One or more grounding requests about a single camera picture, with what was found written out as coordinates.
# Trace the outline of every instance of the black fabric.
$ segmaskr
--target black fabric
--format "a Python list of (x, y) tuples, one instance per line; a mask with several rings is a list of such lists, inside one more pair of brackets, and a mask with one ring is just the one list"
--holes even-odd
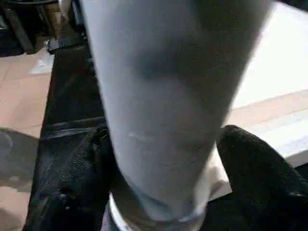
[(237, 126), (226, 126), (218, 152), (252, 230), (307, 230), (308, 182), (273, 148)]
[[(63, 218), (61, 220), (66, 221), (82, 221), (82, 219), (84, 219), (85, 221), (90, 222), (93, 220), (94, 216), (91, 211), (94, 211), (94, 209), (86, 210), (87, 213), (84, 213), (84, 210), (77, 209), (80, 207), (83, 198), (83, 193), (80, 192), (80, 189), (84, 188), (84, 185), (89, 183), (86, 180), (88, 178), (83, 176), (86, 175), (85, 173), (87, 171), (90, 176), (92, 174), (96, 176), (97, 172), (92, 170), (101, 169), (102, 173), (99, 175), (103, 176), (103, 179), (96, 180), (94, 185), (99, 181), (102, 182), (108, 179), (109, 167), (111, 167), (111, 165), (105, 167), (103, 164), (111, 163), (112, 161), (104, 161), (104, 159), (99, 160), (98, 162), (101, 163), (101, 167), (96, 167), (92, 159), (91, 161), (88, 161), (89, 166), (91, 166), (89, 168), (84, 168), (83, 164), (77, 164), (77, 167), (71, 169), (70, 164), (72, 161), (70, 161), (70, 158), (74, 159), (77, 157), (81, 160), (82, 158), (85, 158), (85, 156), (80, 157), (81, 154), (88, 156), (93, 151), (93, 147), (97, 145), (97, 140), (95, 141), (94, 138), (97, 136), (94, 134), (100, 134), (99, 132), (95, 133), (94, 131), (97, 127), (100, 127), (101, 125), (104, 126), (105, 123), (106, 121), (104, 118), (99, 89), (95, 79), (95, 72), (93, 71), (93, 65), (90, 61), (89, 49), (86, 46), (80, 46), (73, 49), (57, 51), (51, 76), (41, 139), (38, 144), (38, 156), (27, 221), (32, 222), (33, 220), (40, 219), (38, 214), (42, 212), (44, 213), (45, 218), (49, 218), (45, 219), (47, 223), (42, 224), (45, 227), (52, 227), (50, 222), (52, 223), (53, 217), (61, 217)], [(270, 209), (266, 210), (270, 201), (269, 198), (273, 198), (275, 202), (282, 198), (282, 201), (285, 202), (290, 195), (289, 193), (293, 192), (295, 187), (298, 186), (299, 189), (301, 189), (301, 187), (305, 185), (302, 184), (302, 181), (298, 181), (296, 178), (298, 174), (286, 165), (279, 156), (277, 157), (277, 153), (274, 152), (274, 150), (265, 145), (258, 138), (247, 134), (239, 128), (233, 128), (234, 127), (227, 127), (223, 130), (224, 133), (222, 140), (218, 142), (218, 149), (223, 164), (232, 181), (231, 184), (234, 192), (215, 201), (209, 202), (206, 211), (206, 218), (200, 229), (201, 231), (252, 230), (255, 223), (262, 221), (262, 211), (268, 211), (268, 214), (273, 214), (274, 211), (276, 211), (274, 210), (275, 208), (283, 208), (280, 203), (275, 203), (275, 206), (269, 207)], [(102, 139), (104, 134), (101, 134), (98, 137), (100, 137), (99, 139)], [(110, 143), (108, 142), (98, 144), (101, 148), (106, 147), (105, 151), (100, 152), (106, 154), (111, 152)], [(260, 157), (261, 159), (254, 163), (254, 161), (248, 159), (250, 154), (251, 158)], [(264, 164), (264, 161), (267, 163), (271, 161), (273, 161), (273, 163), (278, 163), (278, 168)], [(259, 173), (261, 173), (260, 177), (263, 177), (264, 182), (256, 180), (256, 175), (253, 174), (254, 172), (250, 173), (250, 168), (245, 168), (248, 164), (252, 166), (253, 164), (256, 164), (255, 168)], [(83, 169), (83, 171), (80, 173), (76, 172), (78, 168)], [(308, 179), (308, 165), (298, 167), (297, 171), (302, 174), (304, 178)], [(61, 175), (68, 177), (59, 177), (59, 172), (61, 172)], [(270, 172), (273, 174), (272, 178), (268, 177)], [(243, 179), (243, 182), (248, 182), (249, 179), (253, 181), (252, 183), (247, 183), (247, 187), (250, 189), (249, 191), (241, 186), (241, 182), (239, 181), (240, 177)], [(50, 181), (51, 185), (46, 187), (46, 181)], [(292, 184), (290, 187), (285, 187), (288, 181), (291, 181)], [(105, 192), (108, 191), (108, 181), (106, 182), (107, 183), (104, 187)], [(269, 193), (268, 185), (274, 189), (273, 192), (284, 192), (284, 194), (281, 194), (284, 196), (275, 197), (275, 195)], [(91, 193), (91, 190), (85, 190), (84, 192), (85, 194), (89, 194)], [(102, 200), (100, 200), (99, 203), (100, 205), (106, 203), (105, 194), (102, 193), (102, 195)], [(252, 206), (250, 205), (250, 196), (260, 198), (260, 202), (255, 200), (251, 201), (253, 202), (252, 205), (256, 206), (254, 208), (249, 207)], [(300, 197), (300, 200), (295, 199), (295, 201), (290, 200), (291, 203), (286, 203), (286, 205), (289, 206), (292, 211), (296, 212), (297, 205), (301, 204), (302, 198), (303, 197)], [(45, 207), (49, 209), (42, 211), (42, 207), (40, 207), (42, 203), (46, 203)], [(87, 203), (87, 206), (82, 207), (89, 208), (92, 207), (90, 206), (91, 204), (93, 203)], [(69, 212), (67, 212), (66, 207), (75, 208), (75, 210), (69, 209)], [(94, 224), (100, 222), (98, 221), (98, 217), (102, 216), (102, 207), (100, 207), (98, 211), (99, 215), (95, 217)], [(87, 226), (85, 229), (82, 224), (76, 222), (76, 225), (74, 223), (70, 227), (67, 227), (66, 225), (62, 225), (62, 227), (66, 228), (64, 230), (75, 231), (90, 231), (97, 229), (97, 226)], [(28, 228), (26, 229), (27, 231), (35, 230), (31, 229), (31, 226), (26, 228)], [(112, 221), (108, 206), (103, 219), (103, 230), (118, 231), (116, 225)]]

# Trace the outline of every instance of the dark object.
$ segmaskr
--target dark object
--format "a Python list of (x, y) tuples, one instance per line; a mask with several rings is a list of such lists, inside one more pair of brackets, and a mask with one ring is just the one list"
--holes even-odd
[(308, 230), (308, 182), (273, 148), (237, 126), (226, 126), (218, 152), (252, 230)]
[(114, 159), (89, 55), (56, 53), (24, 230), (100, 228)]
[(24, 53), (15, 34), (0, 14), (0, 57), (20, 55)]
[(6, 17), (27, 54), (34, 54), (41, 48), (38, 37), (44, 27), (47, 28), (48, 36), (55, 37), (55, 30), (45, 10), (46, 4), (55, 2), (57, 1), (2, 0)]
[(282, 0), (282, 2), (301, 10), (308, 11), (308, 0)]

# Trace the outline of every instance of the blurry object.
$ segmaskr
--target blurry object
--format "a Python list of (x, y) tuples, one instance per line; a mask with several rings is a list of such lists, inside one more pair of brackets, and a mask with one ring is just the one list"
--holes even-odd
[(84, 40), (79, 33), (63, 34), (47, 41), (46, 48), (50, 54), (56, 50), (66, 49), (83, 44)]
[(35, 65), (35, 67), (29, 71), (31, 75), (49, 74), (52, 71), (54, 55), (45, 53)]
[(71, 7), (72, 0), (59, 0), (59, 7), (64, 17), (68, 18), (68, 12)]
[(49, 5), (46, 5), (45, 9), (47, 12), (47, 16), (50, 20), (50, 23), (53, 26), (55, 36), (58, 36), (60, 34), (61, 26), (62, 26), (62, 23), (61, 23), (62, 15), (59, 9), (59, 5), (57, 3), (49, 4)]
[(64, 33), (59, 33), (57, 38), (51, 38), (47, 41), (46, 47), (50, 54), (54, 54), (59, 49), (67, 49), (87, 43), (80, 3), (78, 0), (70, 1), (70, 3), (71, 5), (66, 11), (65, 17), (68, 23), (63, 27), (65, 28)]
[(15, 34), (0, 13), (0, 57), (20, 55), (24, 53)]

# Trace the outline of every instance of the white surface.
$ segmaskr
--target white surface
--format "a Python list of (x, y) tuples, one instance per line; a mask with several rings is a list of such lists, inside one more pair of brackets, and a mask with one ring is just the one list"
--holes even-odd
[(49, 74), (53, 67), (54, 54), (45, 53), (35, 65), (35, 67), (29, 71), (31, 75)]
[(232, 108), (308, 89), (308, 13), (273, 6)]

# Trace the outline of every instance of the floor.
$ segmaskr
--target floor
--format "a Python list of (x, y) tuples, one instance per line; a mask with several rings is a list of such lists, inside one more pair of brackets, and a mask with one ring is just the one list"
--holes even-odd
[(51, 77), (28, 72), (45, 52), (0, 58), (0, 231), (21, 230), (26, 218)]

